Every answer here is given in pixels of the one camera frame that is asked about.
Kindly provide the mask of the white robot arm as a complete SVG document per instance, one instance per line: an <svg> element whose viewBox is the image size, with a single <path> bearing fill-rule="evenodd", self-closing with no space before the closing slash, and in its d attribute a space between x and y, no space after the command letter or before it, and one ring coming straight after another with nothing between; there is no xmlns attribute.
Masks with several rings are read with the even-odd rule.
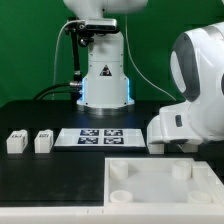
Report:
<svg viewBox="0 0 224 224"><path fill-rule="evenodd" d="M88 48L80 109L96 114L126 111L134 104L123 72L123 35L105 13L131 13L148 0L63 0L77 16L79 44ZM224 141L224 22L182 33L170 57L173 80L185 98L163 107L147 127L147 147L162 154L166 143L187 152L205 142Z"/></svg>

